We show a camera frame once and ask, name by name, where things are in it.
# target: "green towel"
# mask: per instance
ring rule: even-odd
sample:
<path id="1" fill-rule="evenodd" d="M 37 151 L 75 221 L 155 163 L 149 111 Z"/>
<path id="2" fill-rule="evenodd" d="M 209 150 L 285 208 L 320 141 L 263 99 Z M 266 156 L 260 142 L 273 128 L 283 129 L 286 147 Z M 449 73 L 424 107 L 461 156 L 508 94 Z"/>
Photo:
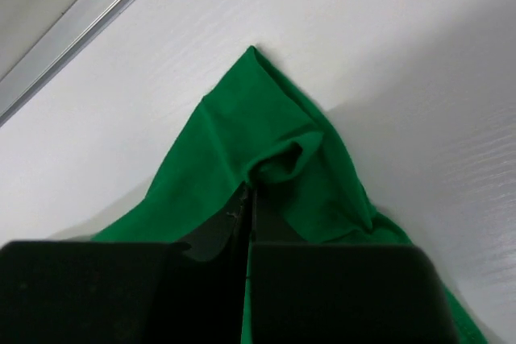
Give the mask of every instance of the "green towel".
<path id="1" fill-rule="evenodd" d="M 145 198 L 94 240 L 173 242 L 242 181 L 274 184 L 271 205 L 309 242 L 410 243 L 371 204 L 323 113 L 253 47 L 202 99 Z M 486 342 L 448 290 L 447 299 L 460 342 Z M 248 292 L 242 342 L 251 342 Z"/>

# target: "green fabric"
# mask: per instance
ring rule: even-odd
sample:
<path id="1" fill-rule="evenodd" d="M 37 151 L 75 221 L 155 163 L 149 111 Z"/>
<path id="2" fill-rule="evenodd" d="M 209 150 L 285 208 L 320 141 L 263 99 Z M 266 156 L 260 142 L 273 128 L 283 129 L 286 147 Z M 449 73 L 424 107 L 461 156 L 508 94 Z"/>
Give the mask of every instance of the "green fabric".
<path id="1" fill-rule="evenodd" d="M 255 48 L 202 99 L 141 203 L 94 240 L 175 241 L 242 181 L 274 184 L 272 205 L 309 242 L 410 243 L 369 201 L 333 126 Z M 460 342 L 485 342 L 447 298 Z M 242 342 L 251 342 L 248 294 Z"/>

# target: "wood grain texture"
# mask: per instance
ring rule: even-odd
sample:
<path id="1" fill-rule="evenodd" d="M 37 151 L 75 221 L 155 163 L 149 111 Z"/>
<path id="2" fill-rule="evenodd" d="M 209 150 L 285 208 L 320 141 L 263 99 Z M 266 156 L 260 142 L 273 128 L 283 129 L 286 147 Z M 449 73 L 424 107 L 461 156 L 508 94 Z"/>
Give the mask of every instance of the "wood grain texture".
<path id="1" fill-rule="evenodd" d="M 514 20 L 516 0 L 136 0 L 0 128 L 0 241 L 122 215 L 258 44 L 489 339 L 516 342 Z"/>

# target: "black plastic part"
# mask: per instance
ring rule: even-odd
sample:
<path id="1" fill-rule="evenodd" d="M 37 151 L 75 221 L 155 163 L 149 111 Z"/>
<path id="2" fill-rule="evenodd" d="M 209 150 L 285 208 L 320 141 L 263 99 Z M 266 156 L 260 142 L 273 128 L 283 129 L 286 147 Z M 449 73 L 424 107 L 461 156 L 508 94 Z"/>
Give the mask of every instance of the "black plastic part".
<path id="1" fill-rule="evenodd" d="M 457 342 L 416 247 L 258 242 L 251 254 L 254 344 Z"/>
<path id="2" fill-rule="evenodd" d="M 0 343 L 239 343 L 248 196 L 242 185 L 173 244 L 10 243 L 0 251 Z"/>

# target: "metal edge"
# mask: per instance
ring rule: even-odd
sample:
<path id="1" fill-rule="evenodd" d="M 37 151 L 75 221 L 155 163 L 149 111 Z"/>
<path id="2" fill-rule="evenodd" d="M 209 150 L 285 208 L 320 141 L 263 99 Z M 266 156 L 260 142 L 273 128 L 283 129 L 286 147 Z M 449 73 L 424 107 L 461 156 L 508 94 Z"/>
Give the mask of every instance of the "metal edge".
<path id="1" fill-rule="evenodd" d="M 0 126 L 134 0 L 76 0 L 0 80 Z"/>

